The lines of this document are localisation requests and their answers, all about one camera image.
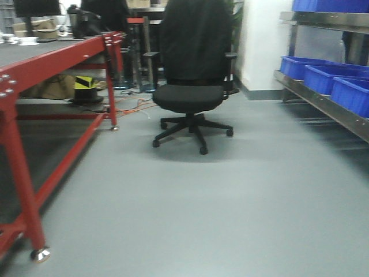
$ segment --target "stainless steel shelf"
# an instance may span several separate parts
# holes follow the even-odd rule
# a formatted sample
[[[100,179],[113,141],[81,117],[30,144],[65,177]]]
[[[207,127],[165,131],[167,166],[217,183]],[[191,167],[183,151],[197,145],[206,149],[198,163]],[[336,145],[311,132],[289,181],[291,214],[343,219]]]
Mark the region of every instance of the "stainless steel shelf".
[[[280,71],[274,72],[274,77],[289,91],[304,99],[330,118],[334,119],[352,133],[369,143],[369,121],[353,112],[343,108],[330,100],[304,86],[302,81],[296,81]]]
[[[292,25],[369,33],[368,13],[282,12],[280,20]]]

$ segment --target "white wall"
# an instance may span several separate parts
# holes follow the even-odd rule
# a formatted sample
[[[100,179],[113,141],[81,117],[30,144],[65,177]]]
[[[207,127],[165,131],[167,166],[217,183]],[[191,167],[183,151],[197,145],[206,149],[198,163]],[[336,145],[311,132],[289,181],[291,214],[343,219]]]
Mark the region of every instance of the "white wall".
[[[290,26],[281,24],[282,11],[291,10],[293,0],[246,0],[236,75],[251,91],[281,89],[273,72],[288,51]]]
[[[293,0],[245,0],[244,20],[235,73],[250,91],[282,89],[273,72],[288,54],[291,26],[280,13],[290,11]],[[341,61],[341,32],[299,27],[295,55]]]

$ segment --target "desk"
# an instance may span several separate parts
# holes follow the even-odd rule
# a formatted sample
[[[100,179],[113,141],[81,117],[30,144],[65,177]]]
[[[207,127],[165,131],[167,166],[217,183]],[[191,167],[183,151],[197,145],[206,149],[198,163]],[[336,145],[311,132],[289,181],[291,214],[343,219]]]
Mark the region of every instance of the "desk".
[[[4,146],[21,205],[21,213],[14,222],[0,224],[0,259],[13,242],[23,235],[31,240],[34,249],[31,253],[33,260],[42,262],[50,254],[40,221],[40,207],[86,146],[103,119],[111,120],[112,130],[118,129],[110,76],[112,76],[112,64],[118,69],[122,64],[121,41],[120,33],[110,32],[78,42],[56,41],[40,43],[37,46],[0,44],[0,144]],[[105,57],[103,63],[78,65],[101,53]],[[16,101],[23,90],[70,68],[105,69],[110,108],[106,113],[101,114],[61,114],[28,118],[92,119],[85,133],[35,193],[17,125]]]

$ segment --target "blue storage bin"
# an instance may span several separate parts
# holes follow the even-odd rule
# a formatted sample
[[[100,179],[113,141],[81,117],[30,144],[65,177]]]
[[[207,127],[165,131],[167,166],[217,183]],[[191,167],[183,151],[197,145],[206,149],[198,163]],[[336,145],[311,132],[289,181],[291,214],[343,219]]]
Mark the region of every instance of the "blue storage bin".
[[[369,81],[334,78],[332,100],[361,117],[369,117]]]
[[[281,72],[293,79],[304,80],[306,65],[342,65],[325,59],[282,56]]]
[[[295,0],[296,12],[366,13],[369,0]]]
[[[346,66],[306,66],[305,86],[324,95],[330,95],[333,78],[369,79],[369,70],[352,69]]]

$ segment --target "table leg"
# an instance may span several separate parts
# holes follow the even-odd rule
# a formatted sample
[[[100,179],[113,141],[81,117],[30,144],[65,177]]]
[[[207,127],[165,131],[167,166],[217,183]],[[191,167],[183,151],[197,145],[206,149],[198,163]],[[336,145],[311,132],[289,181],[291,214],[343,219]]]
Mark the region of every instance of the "table leg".
[[[20,132],[15,119],[3,123],[3,144],[12,171],[14,185],[22,208],[22,217],[26,225],[26,235],[32,242],[36,257],[31,257],[42,262],[50,254],[46,251],[45,236],[43,233],[39,210],[35,201],[35,193],[32,187],[31,176],[20,137]]]

